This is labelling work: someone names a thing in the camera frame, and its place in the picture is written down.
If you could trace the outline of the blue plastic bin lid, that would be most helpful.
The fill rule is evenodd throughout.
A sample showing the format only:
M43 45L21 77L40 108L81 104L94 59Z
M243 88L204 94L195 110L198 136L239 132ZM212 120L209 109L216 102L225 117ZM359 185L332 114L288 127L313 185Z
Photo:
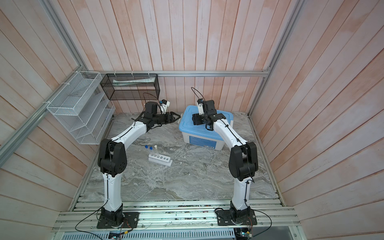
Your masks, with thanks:
M193 122L193 114L198 114L198 107L197 106L187 106L183 117L180 121L179 124L179 130L182 133L186 134L192 134L192 135L197 135L200 137L207 137L210 139L215 139L215 140L220 140L222 141L223 139L220 137L218 133L215 131L209 131L206 129L206 125L194 125Z

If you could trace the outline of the white plastic storage bin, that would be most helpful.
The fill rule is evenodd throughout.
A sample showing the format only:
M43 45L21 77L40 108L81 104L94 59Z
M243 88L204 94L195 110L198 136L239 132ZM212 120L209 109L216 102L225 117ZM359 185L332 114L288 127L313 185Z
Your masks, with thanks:
M186 133L182 133L182 135L185 143L199 147L221 151L226 145L224 140L220 141Z

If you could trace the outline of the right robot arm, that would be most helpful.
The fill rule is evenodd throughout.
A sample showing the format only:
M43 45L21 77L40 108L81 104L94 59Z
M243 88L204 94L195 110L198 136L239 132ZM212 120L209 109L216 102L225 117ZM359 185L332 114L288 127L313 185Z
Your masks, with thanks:
M255 211L249 206L249 196L255 173L259 169L257 146L254 142L247 142L231 127L226 117L217 112L213 100L198 99L197 106L199 112L192 116L194 125L205 125L206 130L218 133L231 150L229 170L235 180L234 195L228 210L215 209L218 224L256 225Z

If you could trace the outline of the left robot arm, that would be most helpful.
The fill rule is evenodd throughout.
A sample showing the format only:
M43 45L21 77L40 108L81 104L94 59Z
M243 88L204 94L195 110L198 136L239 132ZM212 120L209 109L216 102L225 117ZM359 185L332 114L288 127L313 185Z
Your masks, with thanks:
M105 200L101 207L98 229L120 228L125 224L121 182L128 163L126 151L136 139L149 130L180 119L180 115L167 111L169 106L170 102L167 100L147 102L143 112L134 119L131 126L119 135L101 141L98 166L103 174Z

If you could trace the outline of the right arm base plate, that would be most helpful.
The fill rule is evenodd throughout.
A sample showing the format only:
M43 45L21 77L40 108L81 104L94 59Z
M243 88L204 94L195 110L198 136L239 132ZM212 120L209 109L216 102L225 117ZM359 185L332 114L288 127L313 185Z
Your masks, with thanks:
M217 222L219 226L255 226L258 224L256 214L251 208L247 208L241 211L235 210L233 208L230 208L229 210L217 208L214 210L214 212L217 216Z

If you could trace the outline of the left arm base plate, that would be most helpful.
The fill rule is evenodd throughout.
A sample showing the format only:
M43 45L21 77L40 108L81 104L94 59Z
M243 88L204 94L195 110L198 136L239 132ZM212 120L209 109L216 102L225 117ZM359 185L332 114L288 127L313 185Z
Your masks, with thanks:
M102 212L97 229L128 228L134 229L138 225L139 212Z

